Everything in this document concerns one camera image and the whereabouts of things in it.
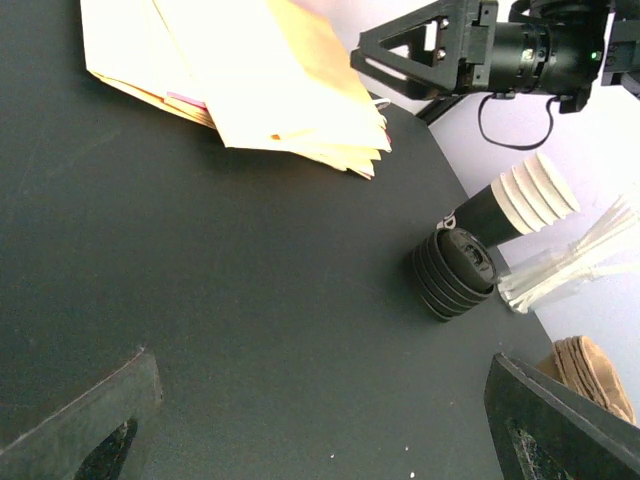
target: black tabletop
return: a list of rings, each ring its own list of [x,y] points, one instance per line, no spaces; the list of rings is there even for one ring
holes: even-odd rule
[[[550,344],[497,298],[439,324],[405,283],[465,199],[426,125],[386,110],[371,182],[225,149],[86,73],[77,3],[1,7],[2,424],[147,346],[145,478],[501,478],[491,357]]]

